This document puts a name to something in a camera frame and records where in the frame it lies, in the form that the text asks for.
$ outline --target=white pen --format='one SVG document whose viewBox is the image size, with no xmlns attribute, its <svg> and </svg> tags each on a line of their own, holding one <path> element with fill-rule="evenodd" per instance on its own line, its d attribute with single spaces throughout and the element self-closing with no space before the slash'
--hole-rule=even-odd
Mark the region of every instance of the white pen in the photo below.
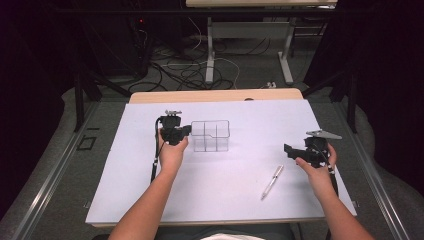
<svg viewBox="0 0 424 240">
<path fill-rule="evenodd" d="M 272 176 L 272 180 L 271 182 L 268 184 L 268 186 L 266 187 L 264 193 L 262 193 L 262 197 L 261 200 L 263 200 L 269 193 L 269 191 L 271 191 L 272 186 L 274 185 L 275 181 L 277 180 L 278 176 L 280 175 L 280 173 L 283 171 L 284 166 L 278 166 L 277 170 L 274 173 L 274 176 Z"/>
</svg>

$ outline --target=clear plastic box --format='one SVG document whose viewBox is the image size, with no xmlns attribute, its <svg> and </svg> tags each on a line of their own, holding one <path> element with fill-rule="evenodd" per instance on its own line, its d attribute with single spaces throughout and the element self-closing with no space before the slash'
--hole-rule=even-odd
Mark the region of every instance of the clear plastic box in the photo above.
<svg viewBox="0 0 424 240">
<path fill-rule="evenodd" d="M 193 121 L 191 136 L 194 139 L 195 152 L 226 152 L 230 138 L 230 122 Z"/>
</svg>

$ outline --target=table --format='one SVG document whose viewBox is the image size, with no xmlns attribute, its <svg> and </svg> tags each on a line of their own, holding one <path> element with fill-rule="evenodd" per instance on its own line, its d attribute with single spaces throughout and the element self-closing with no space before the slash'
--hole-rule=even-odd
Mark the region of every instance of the table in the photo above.
<svg viewBox="0 0 424 240">
<path fill-rule="evenodd" d="M 164 110 L 181 110 L 181 125 L 199 117 L 229 120 L 231 136 L 228 152 L 194 152 L 189 144 L 162 226 L 324 218 L 306 174 L 283 151 L 284 143 L 302 148 L 306 131 L 319 129 L 300 91 L 216 90 L 133 95 L 87 215 L 88 224 L 115 225 L 148 187 L 154 156 L 154 121 Z M 278 140 L 267 141 L 273 136 Z M 283 173 L 261 201 L 263 190 L 281 164 L 285 166 Z M 336 176 L 341 200 L 356 215 L 338 172 Z"/>
<path fill-rule="evenodd" d="M 187 7 L 213 8 L 213 7 L 299 7 L 334 5 L 337 0 L 186 0 Z M 293 77 L 287 62 L 296 18 L 288 22 L 213 22 L 208 18 L 208 63 L 206 69 L 207 83 L 213 82 L 213 68 L 215 52 L 213 50 L 214 38 L 277 38 L 284 39 L 283 51 L 278 52 L 278 58 L 283 71 L 286 84 L 293 84 Z"/>
</svg>

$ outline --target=hand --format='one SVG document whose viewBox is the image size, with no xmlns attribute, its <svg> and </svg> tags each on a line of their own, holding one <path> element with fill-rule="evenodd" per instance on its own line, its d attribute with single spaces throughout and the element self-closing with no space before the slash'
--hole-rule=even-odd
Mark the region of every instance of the hand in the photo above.
<svg viewBox="0 0 424 240">
<path fill-rule="evenodd" d="M 176 175 L 183 161 L 184 150 L 188 145 L 188 138 L 184 137 L 177 145 L 172 146 L 164 142 L 161 134 L 159 137 L 159 161 L 161 165 L 161 173 L 171 173 Z"/>
<path fill-rule="evenodd" d="M 336 150 L 330 144 L 328 150 L 330 152 L 328 161 L 334 169 L 337 161 Z M 337 196 L 327 167 L 314 168 L 302 158 L 296 158 L 296 163 L 308 174 L 309 183 L 319 201 L 324 201 L 326 197 Z"/>
</svg>

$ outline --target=white tabletop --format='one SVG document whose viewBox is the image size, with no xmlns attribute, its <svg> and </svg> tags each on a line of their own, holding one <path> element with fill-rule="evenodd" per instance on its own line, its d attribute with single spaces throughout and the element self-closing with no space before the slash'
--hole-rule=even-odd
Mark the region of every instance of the white tabletop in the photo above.
<svg viewBox="0 0 424 240">
<path fill-rule="evenodd" d="M 337 0 L 186 0 L 187 7 L 324 6 Z"/>
<path fill-rule="evenodd" d="M 150 183 L 154 122 L 181 110 L 181 125 L 228 120 L 228 152 L 194 152 L 193 139 L 174 182 L 162 225 L 287 222 L 324 218 L 306 174 L 287 158 L 284 143 L 304 149 L 319 126 L 307 100 L 128 104 L 86 222 L 116 224 Z M 271 192 L 261 194 L 279 165 Z M 356 215 L 337 172 L 340 198 Z"/>
</svg>

